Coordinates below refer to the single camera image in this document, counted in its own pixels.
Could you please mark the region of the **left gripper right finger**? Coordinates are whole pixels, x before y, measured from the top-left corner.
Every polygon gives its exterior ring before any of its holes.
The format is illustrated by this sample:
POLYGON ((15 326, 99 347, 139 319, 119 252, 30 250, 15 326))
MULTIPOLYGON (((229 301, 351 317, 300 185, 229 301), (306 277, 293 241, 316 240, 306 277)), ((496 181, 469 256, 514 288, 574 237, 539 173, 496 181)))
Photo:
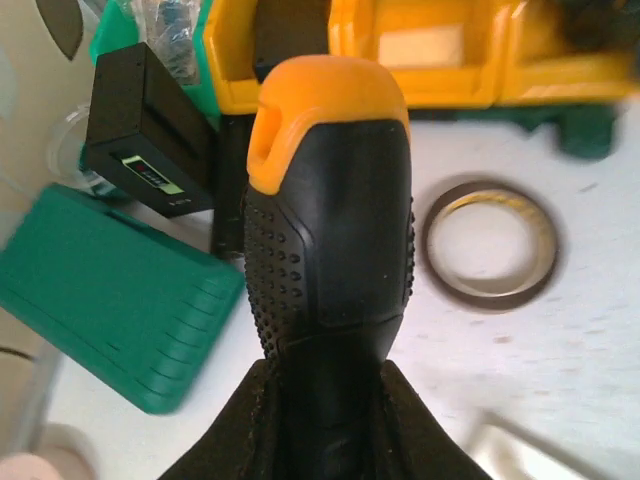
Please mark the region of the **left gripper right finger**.
POLYGON ((444 431, 397 365, 382 367, 382 477, 487 479, 444 431))

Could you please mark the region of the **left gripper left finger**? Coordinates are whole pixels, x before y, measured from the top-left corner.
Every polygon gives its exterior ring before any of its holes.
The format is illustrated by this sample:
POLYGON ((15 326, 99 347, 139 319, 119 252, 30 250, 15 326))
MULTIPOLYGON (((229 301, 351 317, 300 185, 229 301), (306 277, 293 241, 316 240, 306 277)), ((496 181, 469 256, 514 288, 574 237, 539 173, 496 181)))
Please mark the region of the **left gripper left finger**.
POLYGON ((275 479, 279 398, 269 364, 258 360, 202 437, 163 479, 275 479))

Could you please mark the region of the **large black orange screwdriver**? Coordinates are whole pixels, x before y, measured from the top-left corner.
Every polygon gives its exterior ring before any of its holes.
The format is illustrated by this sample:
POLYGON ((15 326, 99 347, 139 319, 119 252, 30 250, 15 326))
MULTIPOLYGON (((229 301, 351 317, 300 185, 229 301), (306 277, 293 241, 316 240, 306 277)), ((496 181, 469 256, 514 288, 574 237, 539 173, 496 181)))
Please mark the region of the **large black orange screwdriver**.
POLYGON ((279 475, 360 479, 413 281, 399 86, 370 60, 284 61, 262 85, 247 171, 245 272, 279 390, 279 475))

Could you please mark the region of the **white peg base plate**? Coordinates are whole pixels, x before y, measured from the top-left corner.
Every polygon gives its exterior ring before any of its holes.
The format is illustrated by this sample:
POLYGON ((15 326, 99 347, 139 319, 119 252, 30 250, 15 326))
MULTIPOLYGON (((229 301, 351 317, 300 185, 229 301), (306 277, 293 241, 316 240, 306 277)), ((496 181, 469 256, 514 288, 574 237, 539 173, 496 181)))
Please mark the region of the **white peg base plate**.
POLYGON ((612 479, 585 460, 490 411, 480 417, 463 449, 492 479, 612 479))

